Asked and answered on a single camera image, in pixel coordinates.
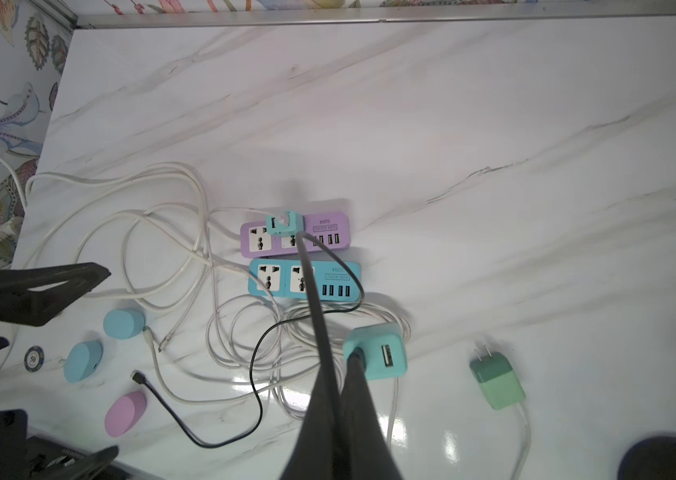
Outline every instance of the black round object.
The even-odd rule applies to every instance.
[[[618,480],[676,480],[676,437],[652,437],[631,447],[620,462]]]
[[[42,363],[45,362],[45,352],[39,346],[33,346],[26,351],[23,357],[23,366],[30,372],[36,372],[42,368]]]

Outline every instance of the usb charger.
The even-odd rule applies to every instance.
[[[291,236],[303,230],[303,216],[292,210],[285,212],[287,215],[287,225],[280,221],[275,216],[266,217],[266,227],[269,229],[269,234],[274,236]]]
[[[396,323],[353,329],[343,341],[343,358],[348,361],[356,349],[364,354],[365,378],[368,380],[400,377],[407,372],[405,341]]]
[[[524,401],[524,389],[511,363],[502,353],[487,349],[487,356],[482,358],[477,352],[477,360],[472,361],[469,367],[493,409],[501,410]]]

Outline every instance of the blue power strip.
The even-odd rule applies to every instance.
[[[354,262],[345,263],[362,281],[362,268]],[[319,299],[329,302],[356,302],[359,300],[359,288],[348,272],[337,262],[313,261],[316,289]],[[249,272],[263,282],[272,296],[286,298],[305,298],[303,267],[298,260],[279,260],[276,258],[256,258],[249,264]],[[249,279],[247,290],[251,295],[266,296],[260,285]]]

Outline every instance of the tangled white cable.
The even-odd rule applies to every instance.
[[[194,193],[196,199],[197,211],[191,209],[189,206],[182,204],[174,203],[165,203],[152,206],[151,208],[143,211],[133,211],[125,210],[114,213],[107,216],[98,224],[96,224],[81,240],[77,251],[74,255],[73,262],[76,263],[79,260],[80,255],[82,254],[84,246],[90,240],[90,238],[102,228],[102,226],[111,223],[112,221],[119,219],[129,219],[132,220],[132,225],[127,230],[122,239],[121,250],[120,250],[120,262],[119,268],[122,272],[122,278],[124,279],[125,289],[127,293],[114,293],[114,292],[97,292],[97,293],[88,293],[86,296],[99,300],[134,300],[145,310],[156,312],[160,314],[168,314],[173,312],[176,309],[184,306],[184,311],[178,321],[173,325],[170,332],[164,337],[162,342],[159,345],[159,351],[167,347],[170,339],[173,337],[175,332],[181,323],[187,318],[187,315],[191,309],[191,306],[197,299],[198,293],[203,285],[204,281],[210,276],[211,285],[213,289],[213,312],[207,322],[206,329],[206,345],[207,350],[213,358],[213,360],[223,368],[237,370],[240,368],[245,368],[250,364],[252,360],[250,357],[252,355],[253,348],[251,346],[245,346],[234,340],[233,335],[235,327],[241,314],[247,309],[253,306],[264,306],[267,308],[273,317],[274,322],[281,322],[285,318],[294,318],[296,316],[307,316],[309,314],[308,306],[305,302],[297,302],[292,305],[285,313],[279,307],[279,304],[275,302],[271,293],[265,288],[263,283],[258,280],[258,278],[252,275],[247,269],[240,268],[237,265],[230,264],[223,259],[220,259],[213,255],[210,242],[209,242],[209,219],[214,214],[221,211],[245,211],[245,212],[255,212],[260,214],[277,216],[279,220],[287,224],[287,218],[285,215],[272,214],[266,210],[256,210],[243,207],[221,207],[215,210],[208,211],[207,208],[207,195],[205,194],[204,188],[199,181],[199,179],[194,175],[194,173],[185,168],[183,165],[175,163],[160,163],[154,164],[143,170],[137,172],[136,174],[128,175],[122,178],[113,178],[107,180],[90,180],[85,178],[77,178],[71,175],[65,174],[54,174],[54,173],[42,173],[36,174],[34,177],[28,179],[26,183],[26,191],[21,188],[20,180],[17,176],[16,171],[4,160],[0,158],[0,163],[4,165],[10,175],[16,182],[16,187],[18,188],[18,196],[20,201],[24,206],[24,210],[28,211],[28,205],[26,202],[26,197],[29,196],[32,190],[32,186],[37,180],[48,179],[48,180],[60,180],[65,183],[74,184],[80,187],[93,187],[93,188],[102,188],[108,187],[106,190],[100,194],[93,197],[86,203],[79,205],[77,208],[69,212],[66,216],[61,218],[55,226],[53,226],[47,234],[42,238],[42,240],[36,245],[35,249],[30,253],[25,263],[22,265],[22,268],[28,267],[28,265],[34,261],[39,252],[44,248],[50,238],[64,225],[66,224],[74,215],[81,212],[87,206],[102,200],[109,195],[118,192],[119,190],[131,187],[135,184],[141,184],[143,182],[150,182],[154,180],[164,180],[164,179],[176,179],[182,180],[189,184],[191,190]],[[189,212],[196,214],[197,216],[197,231],[198,234],[192,245],[186,245],[181,237],[183,236],[181,232],[177,231],[171,225],[160,221],[158,218],[153,215],[157,212],[163,210],[182,210],[184,212]],[[169,276],[165,281],[158,283],[156,286],[152,286],[147,289],[136,291],[133,287],[132,279],[128,274],[125,258],[127,256],[128,241],[132,233],[133,228],[136,225],[145,225],[150,227],[152,230],[155,230],[160,235],[164,236],[175,246],[183,250],[187,255],[186,260],[178,267],[175,272]],[[187,273],[187,269],[192,262],[198,262],[201,265],[199,273],[193,279],[190,287],[179,296],[177,300],[171,302],[167,305],[157,305],[147,297],[152,296],[156,293],[163,292],[168,287],[176,283],[181,276]],[[218,294],[217,294],[217,277],[216,270],[226,270],[231,273],[240,274],[251,278],[253,281],[258,283],[263,291],[268,296],[269,302],[251,295],[242,295],[232,298],[224,302],[223,304],[218,303]],[[237,302],[238,300],[249,299],[250,303],[242,307],[237,315],[233,318],[231,323],[228,325],[228,328],[223,328],[221,326],[222,317],[219,314],[219,310],[229,305],[232,302]],[[403,332],[405,341],[410,337],[410,326],[407,321],[400,317],[399,315],[390,312],[390,310],[385,309],[379,305],[373,305],[370,303],[364,303],[362,306],[354,312],[344,313],[344,315],[349,315],[352,317],[370,317],[377,321],[381,322],[397,322]],[[219,345],[220,352],[217,352],[213,347],[213,342],[211,342],[211,334],[215,333],[216,343]],[[241,396],[234,398],[221,398],[221,399],[211,399],[211,400],[187,400],[185,398],[180,398],[175,395],[168,388],[164,378],[161,375],[158,363],[157,350],[154,347],[154,337],[150,329],[144,331],[144,340],[148,344],[149,350],[151,351],[151,358],[154,363],[154,369],[157,373],[157,377],[162,388],[165,392],[174,400],[188,405],[218,405],[229,402],[240,402],[247,398],[253,396],[253,393],[246,393]],[[341,340],[331,339],[331,346],[333,348],[333,360],[335,368],[338,370],[339,380],[343,379],[343,351],[342,351],[342,342]],[[282,369],[293,364],[311,361],[311,364],[306,368],[293,374],[292,376],[282,377]],[[256,357],[256,366],[254,367],[255,372],[266,375],[267,385],[262,386],[259,391],[264,392],[270,390],[275,398],[275,401],[279,403],[284,411],[293,418],[302,418],[305,415],[305,412],[301,409],[292,407],[285,399],[285,393],[283,386],[288,383],[294,382],[298,379],[302,379],[308,374],[314,372],[319,368],[319,357],[316,355],[316,342],[313,335],[313,332],[308,330],[308,327],[305,326],[304,322],[293,322],[282,326],[278,329],[275,329],[273,334],[273,341],[263,349],[259,355]],[[391,440],[391,429],[393,428],[395,420],[395,410],[397,404],[397,395],[398,395],[398,383],[395,382],[395,391],[394,399],[391,405],[391,414],[389,416],[389,428],[387,431],[387,440]]]

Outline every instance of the purple power strip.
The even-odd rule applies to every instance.
[[[349,217],[343,212],[304,215],[303,229],[319,238],[331,250],[343,250],[349,248],[351,244]],[[239,230],[242,256],[258,258],[261,256],[298,254],[294,236],[272,236],[267,234],[265,230],[266,220],[242,225]],[[308,241],[305,248],[309,252],[320,250],[313,242]]]

